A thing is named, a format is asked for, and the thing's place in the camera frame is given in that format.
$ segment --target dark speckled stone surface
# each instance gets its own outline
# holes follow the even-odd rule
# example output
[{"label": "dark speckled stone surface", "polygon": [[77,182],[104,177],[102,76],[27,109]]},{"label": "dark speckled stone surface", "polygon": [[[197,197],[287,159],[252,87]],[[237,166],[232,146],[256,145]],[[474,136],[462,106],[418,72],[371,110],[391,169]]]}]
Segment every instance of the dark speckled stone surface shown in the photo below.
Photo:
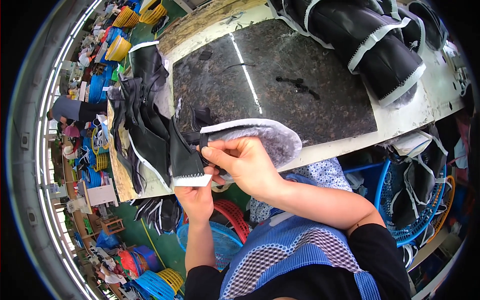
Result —
[{"label": "dark speckled stone surface", "polygon": [[[298,133],[304,146],[377,130],[372,106],[357,75],[342,66],[333,51],[294,32],[283,21],[263,21],[232,33],[255,95],[240,63],[231,35],[202,46],[173,66],[175,107],[181,97],[178,125],[191,131],[188,104],[208,106],[215,124],[244,119],[277,120]],[[199,60],[203,51],[209,60]],[[296,94],[291,83],[275,77],[303,78],[320,95]]]}]

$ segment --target chair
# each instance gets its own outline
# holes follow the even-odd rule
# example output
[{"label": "chair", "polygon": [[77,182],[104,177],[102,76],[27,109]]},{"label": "chair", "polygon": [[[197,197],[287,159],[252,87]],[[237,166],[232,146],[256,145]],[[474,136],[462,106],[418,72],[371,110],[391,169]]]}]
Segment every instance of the chair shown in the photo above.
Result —
[{"label": "chair", "polygon": [[111,235],[125,229],[122,220],[123,219],[118,219],[118,217],[113,217],[107,220],[100,220],[100,224],[102,225],[103,231],[107,235]]}]

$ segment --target blue apron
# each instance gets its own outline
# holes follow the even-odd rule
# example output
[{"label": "blue apron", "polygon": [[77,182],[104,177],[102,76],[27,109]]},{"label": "blue apron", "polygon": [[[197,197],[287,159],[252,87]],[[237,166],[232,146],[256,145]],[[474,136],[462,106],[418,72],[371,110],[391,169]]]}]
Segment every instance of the blue apron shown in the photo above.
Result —
[{"label": "blue apron", "polygon": [[220,299],[250,294],[279,275],[311,264],[349,270],[362,300],[380,300],[375,280],[360,269],[340,230],[282,211],[248,235],[225,274]]}]

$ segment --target left hand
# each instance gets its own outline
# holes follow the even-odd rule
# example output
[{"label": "left hand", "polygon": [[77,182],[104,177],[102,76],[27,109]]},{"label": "left hand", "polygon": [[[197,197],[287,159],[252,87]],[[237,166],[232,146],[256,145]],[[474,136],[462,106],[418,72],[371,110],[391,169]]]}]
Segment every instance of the left hand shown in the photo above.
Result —
[{"label": "left hand", "polygon": [[212,180],[218,184],[225,184],[218,173],[219,170],[211,166],[204,168],[205,174],[211,174],[212,179],[204,187],[176,186],[175,195],[180,201],[190,223],[208,222],[213,213]]}]

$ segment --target hand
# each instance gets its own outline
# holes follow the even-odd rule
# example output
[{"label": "hand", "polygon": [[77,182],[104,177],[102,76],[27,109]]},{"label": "hand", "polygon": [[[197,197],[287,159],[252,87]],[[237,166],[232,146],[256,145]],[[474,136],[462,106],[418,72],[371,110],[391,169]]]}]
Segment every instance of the hand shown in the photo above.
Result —
[{"label": "hand", "polygon": [[202,155],[223,168],[247,194],[263,201],[281,185],[282,178],[258,137],[209,142]]},{"label": "hand", "polygon": [[208,223],[213,213],[212,180],[218,184],[225,184],[225,180],[218,175],[219,170],[207,166],[205,174],[212,174],[212,179],[205,187],[176,186],[175,195],[180,201],[190,223]]}]

